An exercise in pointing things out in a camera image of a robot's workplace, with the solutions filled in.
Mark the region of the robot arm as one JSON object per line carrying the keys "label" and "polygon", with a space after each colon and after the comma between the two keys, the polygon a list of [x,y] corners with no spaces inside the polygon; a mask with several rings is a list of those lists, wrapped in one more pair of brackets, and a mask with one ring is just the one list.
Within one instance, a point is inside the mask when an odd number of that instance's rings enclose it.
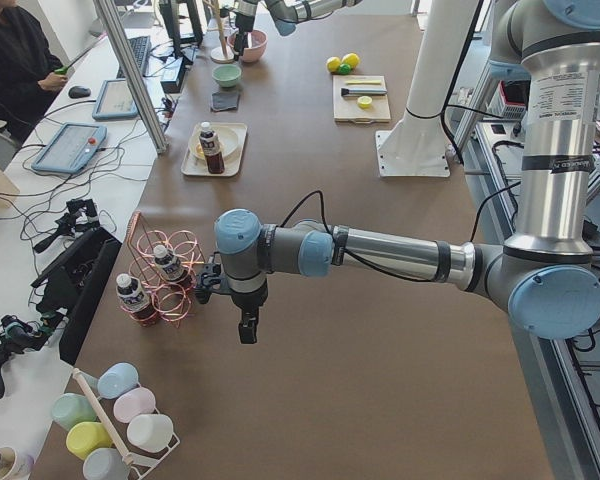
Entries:
{"label": "robot arm", "polygon": [[[274,269],[260,339],[268,350],[397,346],[487,338],[512,332],[493,306],[496,249],[485,246],[490,277],[474,282],[468,245],[473,203],[459,169],[443,178],[380,179],[363,127],[327,114],[327,76],[319,58],[338,48],[364,55],[391,83],[410,76],[419,36],[403,19],[342,16],[301,28],[272,49],[244,104],[253,129],[247,167],[218,196],[210,226],[220,233],[225,267],[253,255],[264,223],[276,225],[267,262]],[[342,267],[329,256],[321,274],[299,274],[303,243],[324,239],[317,215],[281,220],[303,192],[324,194],[332,222],[349,228]]]}
{"label": "robot arm", "polygon": [[[317,20],[345,7],[354,7],[360,0],[296,1],[293,5],[279,0],[265,0],[264,3],[279,34],[288,36],[295,31],[296,24]],[[235,60],[239,60],[244,54],[247,37],[254,29],[258,4],[258,0],[240,0],[235,3],[237,32],[232,47]]]}

